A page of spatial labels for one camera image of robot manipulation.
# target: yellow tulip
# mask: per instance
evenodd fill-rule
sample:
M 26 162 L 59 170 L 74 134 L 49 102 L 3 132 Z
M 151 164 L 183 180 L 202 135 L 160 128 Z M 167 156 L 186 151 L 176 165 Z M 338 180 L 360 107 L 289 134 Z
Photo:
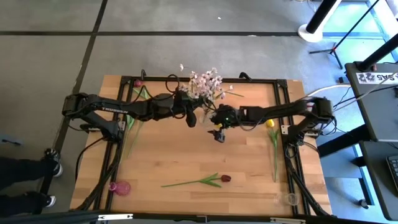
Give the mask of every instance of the yellow tulip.
M 266 122 L 266 125 L 267 125 L 267 127 L 272 128 L 272 127 L 275 126 L 275 123 L 274 123 L 274 121 L 273 121 L 272 119 L 269 119 L 269 120 Z

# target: white shoe sole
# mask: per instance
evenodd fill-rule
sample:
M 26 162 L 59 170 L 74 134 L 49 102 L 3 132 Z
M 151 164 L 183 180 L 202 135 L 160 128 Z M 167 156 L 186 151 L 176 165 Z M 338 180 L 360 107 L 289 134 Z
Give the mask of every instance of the white shoe sole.
M 58 170 L 58 173 L 56 173 L 56 174 L 54 175 L 54 177 L 59 177 L 59 176 L 61 176 L 62 173 L 63 173 L 63 168 L 62 168 L 62 165 L 61 165 L 61 163 L 60 163 L 60 169 Z
M 51 202 L 49 205 L 46 206 L 46 208 L 50 208 L 50 207 L 54 206 L 55 201 L 57 201 L 57 198 L 55 196 L 50 196 L 50 198 L 51 198 Z

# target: white cable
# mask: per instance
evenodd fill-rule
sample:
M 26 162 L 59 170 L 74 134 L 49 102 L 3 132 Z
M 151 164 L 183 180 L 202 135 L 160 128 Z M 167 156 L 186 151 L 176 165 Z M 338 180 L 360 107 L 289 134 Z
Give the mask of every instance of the white cable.
M 310 3 L 311 3 L 311 5 L 312 5 L 312 7 L 313 7 L 313 11 L 316 12 L 316 11 L 317 11 L 317 7 L 315 7 L 315 4 L 312 2 L 312 0 L 307 0 L 308 6 L 310 6 Z
M 313 96 L 313 95 L 315 95 L 315 94 L 317 94 L 317 93 L 319 93 L 320 91 L 323 91 L 323 90 L 329 90 L 331 88 L 338 88 L 338 87 L 351 87 L 351 85 L 333 85 L 333 86 L 323 87 L 323 88 L 320 88 L 319 90 L 315 90 L 312 93 L 305 95 L 305 97 L 306 96 Z
M 368 95 L 370 92 L 372 92 L 373 90 L 375 90 L 377 87 L 379 87 L 381 84 L 383 84 L 385 81 L 387 81 L 391 76 L 395 75 L 396 73 L 398 73 L 398 71 L 396 71 L 396 72 L 394 72 L 393 74 L 387 76 L 386 79 L 384 79 L 382 82 L 380 82 L 379 84 L 377 84 L 376 86 L 374 86 L 373 88 L 371 88 L 369 91 L 367 91 L 366 93 L 364 93 L 362 96 L 358 97 L 357 99 L 355 99 L 355 100 L 353 100 L 353 101 L 347 103 L 346 105 L 344 105 L 344 106 L 342 106 L 342 107 L 340 107 L 340 108 L 335 109 L 333 112 L 336 112 L 336 111 L 338 111 L 338 110 L 340 110 L 340 109 L 343 109 L 344 107 L 346 107 L 346 106 L 348 106 L 348 105 L 350 105 L 350 104 L 352 104 L 352 103 L 354 103 L 354 102 L 357 102 L 358 100 L 364 98 L 366 95 Z

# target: red tulip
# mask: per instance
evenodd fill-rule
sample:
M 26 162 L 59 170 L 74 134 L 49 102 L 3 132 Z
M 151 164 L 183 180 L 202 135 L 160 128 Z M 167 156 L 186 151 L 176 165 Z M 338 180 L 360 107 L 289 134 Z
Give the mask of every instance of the red tulip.
M 222 182 L 229 182 L 229 181 L 231 181 L 231 177 L 228 176 L 228 175 L 222 175 L 221 176 L 221 181 Z

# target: black stand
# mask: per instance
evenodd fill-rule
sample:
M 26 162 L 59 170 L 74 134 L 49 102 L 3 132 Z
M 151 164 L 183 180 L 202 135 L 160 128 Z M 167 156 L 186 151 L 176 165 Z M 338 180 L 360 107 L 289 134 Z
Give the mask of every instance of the black stand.
M 340 59 L 337 56 L 336 49 L 340 44 L 349 36 L 349 34 L 355 29 L 355 27 L 365 18 L 365 16 L 373 9 L 373 7 L 379 2 L 379 0 L 376 0 L 376 2 L 373 3 L 373 5 L 363 14 L 363 16 L 355 23 L 355 25 L 348 31 L 348 33 L 336 44 L 333 44 L 333 47 L 331 49 L 326 49 L 326 50 L 316 50 L 313 52 L 310 52 L 310 54 L 317 54 L 317 53 L 329 53 L 330 55 L 333 54 L 337 60 L 338 65 L 340 66 L 340 69 L 343 69 L 343 65 L 340 62 Z

